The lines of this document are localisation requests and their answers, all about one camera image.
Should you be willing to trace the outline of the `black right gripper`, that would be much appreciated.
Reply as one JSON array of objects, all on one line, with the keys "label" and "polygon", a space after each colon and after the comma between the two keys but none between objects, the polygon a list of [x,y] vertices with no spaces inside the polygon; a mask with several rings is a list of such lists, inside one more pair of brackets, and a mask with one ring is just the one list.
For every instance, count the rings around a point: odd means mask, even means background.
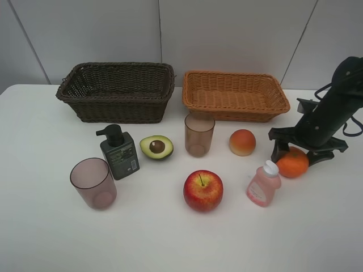
[{"label": "black right gripper", "polygon": [[308,150],[309,167],[334,158],[333,151],[346,151],[344,140],[334,134],[362,108],[362,91],[329,90],[317,107],[302,118],[294,127],[272,128],[268,136],[275,145],[271,161],[277,163],[289,153],[289,144]]}]

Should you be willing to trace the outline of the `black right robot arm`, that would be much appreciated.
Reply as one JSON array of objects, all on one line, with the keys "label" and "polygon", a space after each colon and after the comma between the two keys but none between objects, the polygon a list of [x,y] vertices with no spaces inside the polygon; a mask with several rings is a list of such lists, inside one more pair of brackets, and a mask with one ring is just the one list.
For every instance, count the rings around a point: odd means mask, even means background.
[{"label": "black right robot arm", "polygon": [[314,95],[318,101],[297,99],[298,112],[303,116],[296,126],[269,131],[269,139],[275,142],[271,155],[274,163],[290,151],[290,143],[308,151],[310,166],[333,159],[335,150],[344,152],[348,148],[346,141],[334,134],[340,128],[346,129],[349,119],[362,128],[362,123],[353,117],[362,108],[362,58],[345,59],[331,82]]}]

